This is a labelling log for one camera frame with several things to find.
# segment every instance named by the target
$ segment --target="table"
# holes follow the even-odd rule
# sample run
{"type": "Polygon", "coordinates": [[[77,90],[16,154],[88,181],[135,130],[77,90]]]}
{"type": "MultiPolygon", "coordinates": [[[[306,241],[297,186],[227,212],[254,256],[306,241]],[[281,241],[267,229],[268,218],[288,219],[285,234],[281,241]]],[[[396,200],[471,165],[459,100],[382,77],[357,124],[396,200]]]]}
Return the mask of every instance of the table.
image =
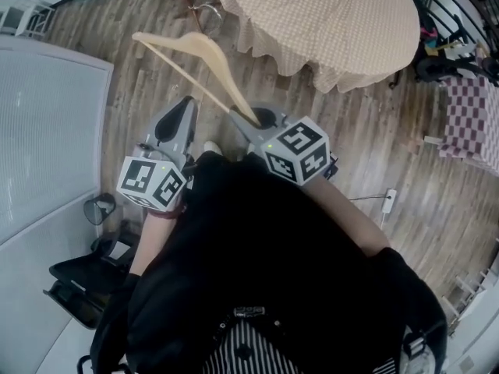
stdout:
{"type": "Polygon", "coordinates": [[[499,176],[499,89],[483,76],[450,78],[442,157],[463,158],[499,176]]]}
{"type": "Polygon", "coordinates": [[[419,17],[412,0],[221,0],[239,17],[237,48],[271,55],[283,76],[305,64],[327,93],[378,82],[412,61],[419,17]]]}

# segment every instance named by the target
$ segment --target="fiducial marker cube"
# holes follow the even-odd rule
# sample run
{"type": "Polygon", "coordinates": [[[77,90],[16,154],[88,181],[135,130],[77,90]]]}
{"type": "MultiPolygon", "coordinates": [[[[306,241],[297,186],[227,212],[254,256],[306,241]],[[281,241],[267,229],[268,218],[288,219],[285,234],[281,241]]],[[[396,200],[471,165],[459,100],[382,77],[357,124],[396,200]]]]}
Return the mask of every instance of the fiducial marker cube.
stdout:
{"type": "Polygon", "coordinates": [[[173,210],[186,178],[175,164],[144,157],[125,157],[116,191],[146,208],[173,210]]]}
{"type": "Polygon", "coordinates": [[[269,171],[304,185],[330,164],[329,137],[312,119],[301,118],[261,144],[269,171]]]}

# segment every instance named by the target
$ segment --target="purple checkered cloth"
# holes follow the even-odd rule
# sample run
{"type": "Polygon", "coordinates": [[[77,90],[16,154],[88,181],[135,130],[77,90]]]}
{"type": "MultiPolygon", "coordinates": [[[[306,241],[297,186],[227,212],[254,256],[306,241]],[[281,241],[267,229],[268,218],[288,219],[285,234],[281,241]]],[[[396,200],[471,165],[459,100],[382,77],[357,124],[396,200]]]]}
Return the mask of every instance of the purple checkered cloth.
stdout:
{"type": "Polygon", "coordinates": [[[450,101],[440,155],[471,160],[499,176],[499,89],[483,76],[445,82],[450,101]]]}

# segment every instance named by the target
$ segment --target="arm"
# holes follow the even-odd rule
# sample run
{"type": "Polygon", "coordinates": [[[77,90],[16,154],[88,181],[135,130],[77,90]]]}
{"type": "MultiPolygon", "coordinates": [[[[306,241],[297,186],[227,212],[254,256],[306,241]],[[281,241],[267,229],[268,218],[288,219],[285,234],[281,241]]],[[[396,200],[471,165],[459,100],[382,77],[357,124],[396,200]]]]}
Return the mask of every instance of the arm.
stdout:
{"type": "Polygon", "coordinates": [[[147,215],[143,224],[139,246],[130,267],[131,274],[142,276],[149,263],[165,246],[176,222],[176,219],[147,215]]]}
{"type": "Polygon", "coordinates": [[[303,191],[322,207],[367,256],[375,256],[383,248],[390,246],[384,232],[322,176],[306,183],[303,191]]]}

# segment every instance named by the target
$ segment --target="wooden floor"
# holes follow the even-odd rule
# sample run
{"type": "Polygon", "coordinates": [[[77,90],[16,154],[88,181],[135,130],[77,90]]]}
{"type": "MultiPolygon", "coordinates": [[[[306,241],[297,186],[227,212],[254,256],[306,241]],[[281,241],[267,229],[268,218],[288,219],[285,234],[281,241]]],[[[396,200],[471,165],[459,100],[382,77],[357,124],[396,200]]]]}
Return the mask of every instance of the wooden floor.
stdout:
{"type": "MultiPolygon", "coordinates": [[[[201,22],[207,24],[207,12],[201,22]]],[[[46,37],[48,43],[81,51],[115,65],[105,113],[102,188],[114,192],[123,157],[149,118],[169,101],[192,94],[202,101],[194,155],[207,139],[220,143],[235,158],[244,150],[242,137],[211,101],[193,90],[180,75],[131,39],[146,31],[178,37],[195,30],[182,0],[90,0],[60,7],[46,37]]],[[[331,137],[339,156],[337,187],[349,198],[398,190],[395,207],[385,218],[392,245],[435,290],[449,295],[456,275],[478,279],[497,251],[499,178],[443,159],[424,145],[425,135],[443,129],[444,90],[416,84],[405,71],[401,85],[388,81],[340,94],[317,92],[308,67],[292,77],[279,76],[273,58],[252,58],[235,49],[238,20],[226,15],[214,39],[228,56],[235,81],[251,101],[271,101],[297,116],[309,115],[331,137]]],[[[166,51],[226,104],[217,80],[198,59],[166,51]]],[[[121,203],[109,221],[140,220],[135,206],[121,203]]],[[[378,224],[381,201],[357,203],[378,224]]]]}

